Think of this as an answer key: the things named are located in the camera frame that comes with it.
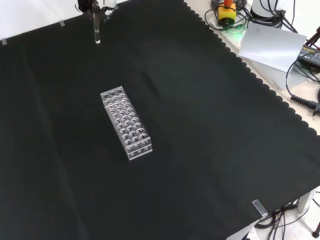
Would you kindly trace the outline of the black white-plated robot hand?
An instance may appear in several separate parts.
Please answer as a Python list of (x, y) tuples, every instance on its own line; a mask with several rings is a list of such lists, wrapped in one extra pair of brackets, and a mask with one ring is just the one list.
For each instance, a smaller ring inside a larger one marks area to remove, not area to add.
[(90, 20), (93, 20), (94, 16), (98, 17), (99, 20), (109, 19), (111, 14), (118, 9), (115, 0), (108, 4), (103, 0), (102, 5), (99, 4), (98, 0), (78, 0), (74, 6), (78, 12), (82, 12)]

